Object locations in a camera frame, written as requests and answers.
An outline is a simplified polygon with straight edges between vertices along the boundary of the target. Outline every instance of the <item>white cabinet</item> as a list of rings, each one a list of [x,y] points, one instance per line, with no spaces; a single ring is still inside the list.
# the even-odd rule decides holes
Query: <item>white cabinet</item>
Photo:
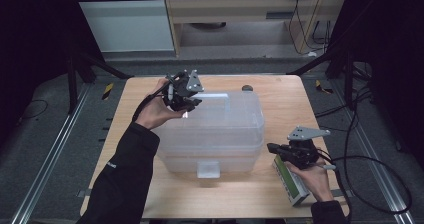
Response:
[[[174,51],[164,1],[81,2],[102,53]]]

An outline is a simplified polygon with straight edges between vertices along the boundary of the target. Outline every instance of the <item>transparent plastic box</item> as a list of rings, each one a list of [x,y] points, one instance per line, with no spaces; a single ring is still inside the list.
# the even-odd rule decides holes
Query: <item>transparent plastic box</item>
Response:
[[[248,172],[264,142],[264,117],[252,91],[204,92],[187,117],[167,121],[153,131],[160,137],[158,157],[170,172],[197,172],[218,178],[221,172]]]

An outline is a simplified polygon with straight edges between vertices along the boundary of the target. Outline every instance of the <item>person's right hand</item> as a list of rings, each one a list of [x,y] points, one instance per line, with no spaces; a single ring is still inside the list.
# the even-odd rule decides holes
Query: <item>person's right hand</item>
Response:
[[[161,88],[166,82],[167,80],[165,78],[159,79],[151,94],[156,92],[156,90],[159,90],[159,88]],[[174,112],[168,109],[168,107],[165,106],[162,97],[158,96],[153,98],[153,100],[144,107],[138,115],[135,123],[151,130],[162,125],[169,119],[181,118],[185,112],[186,110]]]
[[[334,200],[330,190],[327,170],[321,167],[325,165],[325,161],[321,157],[316,163],[317,166],[309,167],[304,170],[300,170],[290,162],[284,162],[284,164],[291,172],[302,179],[305,186],[312,192],[317,201],[324,202]]]

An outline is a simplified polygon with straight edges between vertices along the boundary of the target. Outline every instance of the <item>silver component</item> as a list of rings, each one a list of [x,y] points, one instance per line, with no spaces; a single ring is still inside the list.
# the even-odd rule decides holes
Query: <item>silver component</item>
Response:
[[[168,86],[168,100],[172,101],[172,99],[174,98],[174,85],[169,84]]]
[[[188,79],[187,90],[193,91],[193,92],[203,92],[204,88],[202,87],[202,84],[200,83],[199,76],[197,75],[197,70],[193,70],[190,74],[190,78]]]
[[[294,140],[294,141],[304,141],[304,140],[312,139],[314,137],[328,136],[330,134],[331,132],[329,130],[320,130],[320,129],[297,126],[287,136],[287,139]]]

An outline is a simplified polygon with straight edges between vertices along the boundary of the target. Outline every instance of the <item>black sleeve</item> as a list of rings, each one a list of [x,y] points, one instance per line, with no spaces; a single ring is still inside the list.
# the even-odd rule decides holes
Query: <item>black sleeve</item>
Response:
[[[131,123],[97,177],[77,224],[140,223],[153,175],[159,137]]]
[[[344,224],[346,218],[338,201],[315,202],[311,207],[314,224]]]

